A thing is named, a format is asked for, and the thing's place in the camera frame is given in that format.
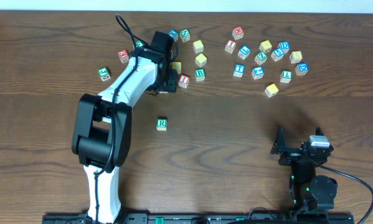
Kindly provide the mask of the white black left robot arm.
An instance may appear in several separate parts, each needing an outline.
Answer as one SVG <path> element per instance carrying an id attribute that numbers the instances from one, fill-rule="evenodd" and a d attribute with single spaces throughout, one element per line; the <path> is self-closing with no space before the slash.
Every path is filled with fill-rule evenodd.
<path id="1" fill-rule="evenodd" d="M 176 71 L 169 68 L 172 51 L 138 47 L 121 75 L 97 95 L 79 103 L 72 151 L 87 174 L 93 223 L 114 223 L 120 213 L 119 171 L 131 144 L 133 108 L 146 90 L 165 85 Z"/>

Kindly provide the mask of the green R block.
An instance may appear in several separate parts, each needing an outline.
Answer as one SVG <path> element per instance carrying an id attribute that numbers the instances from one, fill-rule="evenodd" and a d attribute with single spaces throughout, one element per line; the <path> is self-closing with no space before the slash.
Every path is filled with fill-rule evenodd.
<path id="1" fill-rule="evenodd" d="M 158 131 L 166 131 L 167 130 L 167 126 L 168 126 L 168 121 L 167 119 L 157 119 L 157 122 L 156 122 L 156 129 Z"/>

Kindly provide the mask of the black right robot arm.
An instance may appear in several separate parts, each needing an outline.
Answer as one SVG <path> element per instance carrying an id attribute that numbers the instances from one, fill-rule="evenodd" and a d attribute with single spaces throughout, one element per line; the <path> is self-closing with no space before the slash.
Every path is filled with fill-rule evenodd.
<path id="1" fill-rule="evenodd" d="M 297 212 L 325 213 L 334 208 L 338 183 L 316 174 L 316 168 L 327 162 L 333 150 L 320 128 L 300 147 L 288 147 L 283 128 L 278 127 L 271 153 L 280 156 L 279 165 L 291 167 L 290 195 Z"/>

